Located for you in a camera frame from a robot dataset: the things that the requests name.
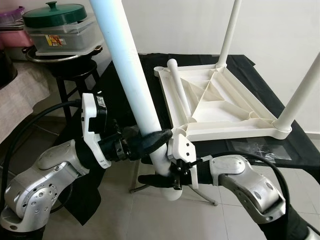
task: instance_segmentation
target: green pot lid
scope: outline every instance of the green pot lid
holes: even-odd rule
[[[87,17],[85,7],[81,4],[56,3],[46,2],[46,7],[27,11],[22,15],[24,24],[29,28],[48,28],[75,23]]]

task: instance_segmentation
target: black table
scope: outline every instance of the black table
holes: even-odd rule
[[[167,66],[171,58],[177,60],[179,66],[214,64],[218,57],[211,55],[180,55],[154,53],[141,55],[140,61],[147,84],[155,105],[155,109],[163,129],[171,128],[165,99],[160,81],[154,76],[154,67]],[[229,55],[227,68],[244,84],[269,111],[279,117],[284,109],[283,104],[265,83],[254,68],[254,63],[244,55]],[[121,86],[115,66],[111,62],[94,87],[94,91],[102,91],[108,110],[108,117],[116,119],[121,127],[136,124],[130,105]],[[66,126],[56,143],[80,137],[81,121],[77,112]],[[225,151],[245,150],[273,156],[275,164],[283,168],[298,168],[310,173],[320,183],[320,153],[297,122],[292,124],[292,132],[284,140],[272,137],[221,139],[194,142],[198,157]]]

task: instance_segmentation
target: pink container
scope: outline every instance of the pink container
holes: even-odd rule
[[[0,31],[0,41],[4,47],[31,47],[34,42],[24,30]]]

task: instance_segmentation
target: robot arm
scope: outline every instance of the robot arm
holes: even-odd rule
[[[104,137],[107,110],[101,96],[84,93],[81,112],[83,139],[49,148],[7,186],[6,206],[0,216],[2,228],[9,233],[4,239],[21,239],[21,236],[33,236],[35,231],[43,232],[61,192],[88,174],[92,167],[106,169],[111,161],[140,159],[172,137],[168,129],[128,139],[117,130]],[[42,239],[42,234],[30,239]]]
[[[103,137],[107,110],[103,98],[84,94],[82,102],[83,139],[70,140],[45,151],[31,168],[16,176],[5,191],[6,207],[0,224],[10,239],[42,233],[50,210],[59,194],[74,180],[89,173],[93,166],[107,168],[111,160],[137,160],[168,142],[171,176],[142,175],[139,181],[160,188],[181,190],[191,184],[224,186],[243,204],[267,239],[285,239],[280,232],[288,223],[288,240],[319,240],[296,211],[285,218],[285,200],[266,177],[256,173],[247,159],[240,155],[206,156],[197,159],[195,146],[183,135],[171,130],[153,132],[145,137],[128,139],[121,132]]]
[[[138,178],[139,182],[160,188],[176,189],[182,185],[192,185],[196,189],[198,183],[224,186],[236,195],[268,240],[320,240],[320,236],[308,227],[307,222],[292,206],[288,210],[288,215],[285,215],[286,201],[282,194],[268,178],[255,172],[243,156],[208,155],[196,160],[193,144],[178,134],[169,141],[168,158],[174,162],[171,166],[173,173],[171,179],[156,175],[141,175]]]

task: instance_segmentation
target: screw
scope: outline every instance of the screw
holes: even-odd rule
[[[266,185],[267,185],[267,187],[268,187],[268,188],[270,188],[271,190],[273,190],[273,189],[274,189],[274,188],[271,186],[271,184],[270,184],[270,183],[266,182],[265,184],[266,184]]]
[[[256,191],[254,191],[253,193],[254,193],[254,195],[255,195],[258,199],[261,199],[261,196],[260,196],[259,193],[257,193]]]

